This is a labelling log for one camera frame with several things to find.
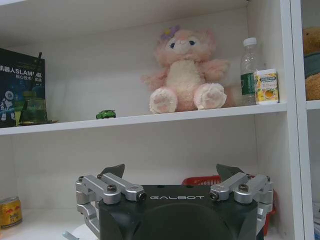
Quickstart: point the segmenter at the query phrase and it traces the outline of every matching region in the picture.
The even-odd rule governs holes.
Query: purple flower on plush toy
[[[164,30],[164,33],[161,35],[162,40],[169,40],[174,37],[175,33],[180,30],[180,26],[172,26],[169,27],[168,29]]]

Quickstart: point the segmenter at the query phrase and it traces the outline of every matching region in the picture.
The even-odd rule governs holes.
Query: yellow container
[[[0,200],[0,228],[7,229],[22,222],[21,202],[19,197]]]
[[[256,71],[254,73],[254,90],[257,105],[278,103],[277,71],[275,69]]]

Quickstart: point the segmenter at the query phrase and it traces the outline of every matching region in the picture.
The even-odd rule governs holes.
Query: white shelf
[[[320,109],[320,100],[306,101],[306,109]]]
[[[73,232],[84,224],[82,215],[75,209],[26,209],[23,222],[2,231],[4,240],[66,240],[64,231]],[[275,228],[271,228],[265,240],[282,240]]]
[[[247,0],[27,0],[0,6],[0,47],[22,46],[211,14]]]
[[[287,110],[286,103],[278,103],[278,104],[270,104],[270,105],[239,106],[239,107],[228,107],[228,108],[210,109],[210,110],[127,116],[127,117],[99,119],[99,120],[95,119],[95,120],[87,120],[87,121],[60,122],[60,123],[34,125],[34,126],[8,127],[8,128],[1,128],[0,135],[14,135],[14,134],[50,132],[50,131],[61,131],[61,130],[71,130],[71,129],[88,129],[88,128],[108,127],[108,126],[170,122],[170,121],[178,121],[178,120],[207,119],[207,118],[238,116],[238,115],[276,113],[276,112],[285,112],[286,110]]]

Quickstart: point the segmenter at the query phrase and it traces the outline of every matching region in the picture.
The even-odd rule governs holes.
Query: red basket
[[[215,176],[196,176],[196,177],[189,177],[183,180],[182,185],[214,185],[221,183],[221,178],[219,175]],[[273,208],[272,211],[266,215],[265,224],[263,227],[263,234],[266,236],[268,233],[269,221],[270,216],[276,213],[275,207],[275,195],[276,193],[273,191]]]

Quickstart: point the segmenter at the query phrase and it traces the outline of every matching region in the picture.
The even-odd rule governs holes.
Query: green glass
[[[38,98],[34,91],[24,91],[23,96],[24,101],[15,101],[14,103],[15,122],[17,126],[44,124],[48,122],[46,100]]]

